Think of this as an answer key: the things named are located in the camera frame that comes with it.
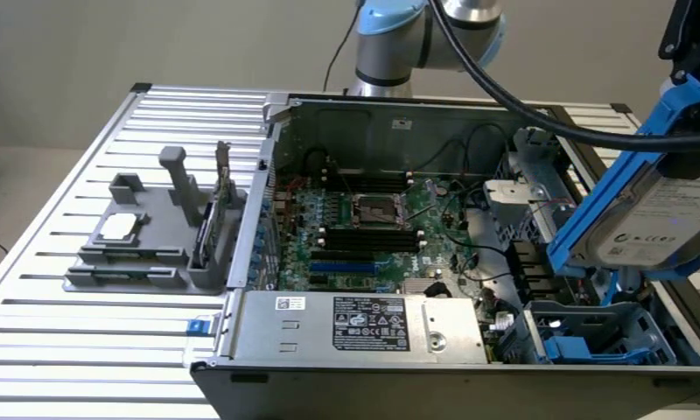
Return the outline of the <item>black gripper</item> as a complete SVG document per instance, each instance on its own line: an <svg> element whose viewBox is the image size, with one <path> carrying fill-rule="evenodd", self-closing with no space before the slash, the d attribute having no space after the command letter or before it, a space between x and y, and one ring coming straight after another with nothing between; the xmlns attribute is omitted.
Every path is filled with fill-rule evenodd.
<svg viewBox="0 0 700 420"><path fill-rule="evenodd" d="M669 77L674 85L690 77L700 82L700 0L676 1L658 56L672 62Z"/></svg>

